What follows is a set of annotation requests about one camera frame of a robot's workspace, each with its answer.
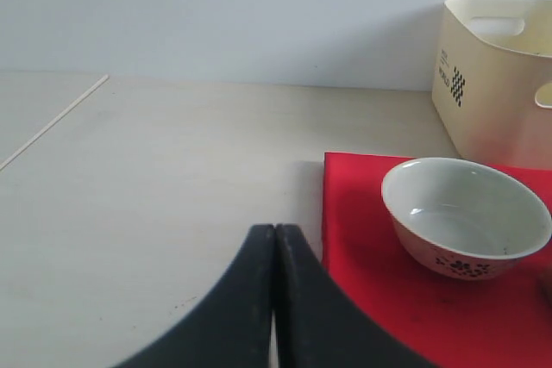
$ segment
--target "white wall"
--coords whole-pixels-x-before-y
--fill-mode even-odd
[[[0,68],[427,90],[443,0],[0,0]]]

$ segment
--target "red cloth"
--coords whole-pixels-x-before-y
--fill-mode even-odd
[[[405,160],[326,154],[323,263],[330,276],[385,330],[440,366],[552,367],[552,309],[537,283],[552,263],[552,243],[489,281],[424,268],[399,244],[380,195],[382,178]],[[499,169],[552,206],[552,172]]]

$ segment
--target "storage basket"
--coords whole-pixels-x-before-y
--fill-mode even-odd
[[[552,169],[552,1],[447,0],[432,99],[463,158]]]

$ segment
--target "basket handle hole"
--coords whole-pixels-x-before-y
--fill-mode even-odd
[[[546,109],[552,109],[552,82],[541,86],[535,94],[535,103]]]
[[[475,34],[516,36],[525,28],[525,20],[521,17],[474,17],[467,26]]]

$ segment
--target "table surface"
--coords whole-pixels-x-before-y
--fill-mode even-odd
[[[0,75],[0,158],[99,79]],[[0,366],[125,359],[254,223],[297,223],[320,256],[327,151],[456,155],[424,92],[111,77],[0,172]]]

